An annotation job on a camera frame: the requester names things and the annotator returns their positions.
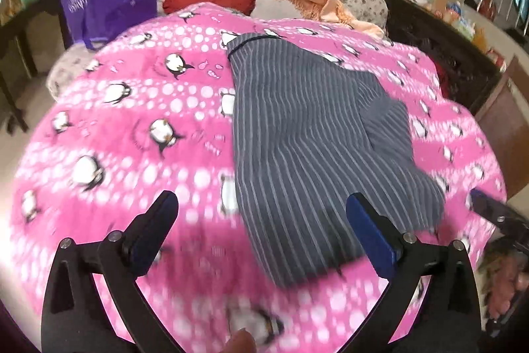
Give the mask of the person's right hand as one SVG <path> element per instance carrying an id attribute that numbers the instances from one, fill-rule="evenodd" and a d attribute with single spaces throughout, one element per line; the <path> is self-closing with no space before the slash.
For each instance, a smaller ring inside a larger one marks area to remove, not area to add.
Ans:
<path id="1" fill-rule="evenodd" d="M 501 259 L 500 268 L 492 278 L 488 301 L 488 314 L 498 320 L 505 315 L 513 302 L 514 296 L 528 288 L 528 274 L 519 269 L 518 259 L 508 255 Z"/>

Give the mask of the person's left hand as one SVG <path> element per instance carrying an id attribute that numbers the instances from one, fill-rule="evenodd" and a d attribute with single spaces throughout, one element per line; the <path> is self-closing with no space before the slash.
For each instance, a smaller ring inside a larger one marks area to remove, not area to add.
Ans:
<path id="1" fill-rule="evenodd" d="M 257 344 L 254 337 L 246 329 L 234 333 L 224 345 L 221 353 L 256 353 Z"/>

